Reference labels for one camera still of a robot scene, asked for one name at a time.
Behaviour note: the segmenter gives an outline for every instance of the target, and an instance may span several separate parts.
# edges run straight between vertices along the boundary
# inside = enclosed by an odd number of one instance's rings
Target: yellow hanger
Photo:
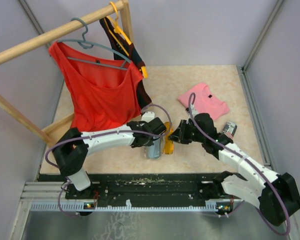
[[[110,16],[107,16],[106,18],[110,20],[110,22],[113,24],[113,27],[114,27],[114,32],[116,34],[121,34],[123,36],[123,38],[126,40],[126,42],[128,43],[128,45],[131,45],[131,41],[130,39],[128,38],[128,36],[125,34],[125,32],[120,28],[119,24],[118,24],[118,19],[119,19],[119,13],[118,13],[118,10],[117,10],[117,7],[116,5],[110,1],[109,4],[112,5],[114,11],[115,11],[115,20],[112,19],[112,17]],[[120,41],[114,36],[114,34],[109,31],[110,34],[112,35],[112,37],[115,39],[115,41],[119,44],[119,46],[123,49],[123,51],[125,52],[125,54],[129,57],[129,53],[127,52],[127,50],[122,46],[122,44],[120,43]],[[146,79],[148,77],[148,73],[147,73],[147,70],[146,70],[146,67],[145,66],[142,66],[141,67],[141,72],[143,74],[143,77]]]

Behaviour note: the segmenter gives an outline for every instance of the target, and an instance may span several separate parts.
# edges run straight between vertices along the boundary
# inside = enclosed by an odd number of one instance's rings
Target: folded pink t-shirt
[[[224,101],[220,101],[214,96],[207,84],[201,82],[195,85],[186,93],[180,95],[178,100],[187,108],[189,104],[189,96],[195,93],[194,108],[198,113],[208,113],[213,120],[227,114],[230,110]]]

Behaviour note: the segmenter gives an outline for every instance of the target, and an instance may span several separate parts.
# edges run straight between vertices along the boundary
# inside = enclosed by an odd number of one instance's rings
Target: red tank top
[[[151,103],[137,67],[126,63],[124,69],[115,69],[86,62],[98,62],[121,67],[123,60],[97,58],[79,52],[62,42],[49,48],[70,91],[74,119],[71,128],[81,132],[107,130],[119,127],[141,114],[141,108]]]

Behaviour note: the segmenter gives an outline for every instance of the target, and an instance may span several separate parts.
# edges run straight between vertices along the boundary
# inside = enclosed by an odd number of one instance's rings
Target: gray wall
[[[109,0],[27,2],[45,31],[109,4]],[[146,65],[242,66],[276,0],[129,2],[135,45]],[[71,36],[81,38],[81,32]],[[109,45],[98,22],[89,26],[87,39]],[[97,48],[89,53],[110,56]]]
[[[15,0],[0,0],[0,51],[36,36]],[[48,124],[62,78],[44,47],[0,66],[0,94],[40,127]],[[0,108],[0,240],[8,237],[25,181],[43,142]]]
[[[300,0],[286,1],[248,77],[272,161],[295,177],[300,191]]]

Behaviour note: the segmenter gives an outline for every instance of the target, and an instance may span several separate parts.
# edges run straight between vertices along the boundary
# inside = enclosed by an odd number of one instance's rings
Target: clothes hanger
[[[74,17],[74,18],[71,19],[71,21],[74,21],[74,20],[79,21],[85,27],[85,31],[82,33],[82,40],[80,40],[80,39],[62,39],[62,40],[58,40],[58,43],[75,42],[75,43],[78,43],[84,49],[92,49],[94,46],[97,46],[97,47],[100,47],[100,48],[103,48],[103,49],[106,49],[110,52],[115,53],[116,55],[123,58],[124,62],[119,67],[119,66],[113,66],[113,65],[109,65],[109,64],[100,63],[100,62],[83,60],[83,59],[70,57],[70,56],[67,56],[67,59],[78,61],[78,62],[83,62],[83,63],[99,65],[99,66],[103,66],[103,67],[109,67],[109,68],[113,68],[113,69],[127,70],[127,68],[124,68],[124,65],[126,64],[126,62],[131,63],[131,60],[129,58],[127,58],[125,55],[121,54],[120,52],[118,52],[116,50],[113,50],[112,48],[109,48],[107,46],[104,46],[102,44],[99,44],[99,43],[96,43],[96,42],[93,42],[93,41],[87,41],[86,38],[85,38],[85,34],[89,31],[87,24],[82,19],[80,19],[78,17]]]
[[[113,24],[114,32],[117,34],[121,34],[123,36],[123,38],[125,39],[125,41],[128,43],[128,45],[131,45],[132,42],[130,41],[128,36],[125,34],[125,32],[120,28],[120,26],[118,24],[119,13],[118,13],[116,5],[112,1],[110,1],[109,4],[112,5],[112,7],[115,11],[115,20],[113,20],[112,17],[110,17],[110,16],[106,16],[106,18],[109,19],[110,22]],[[115,39],[115,41],[119,44],[119,46],[122,48],[124,53],[129,57],[128,51],[122,46],[121,42],[115,37],[115,35],[111,31],[109,31],[109,32],[112,35],[112,37]],[[147,73],[147,69],[145,66],[141,67],[141,72],[143,74],[143,77],[146,79],[148,77],[148,73]]]

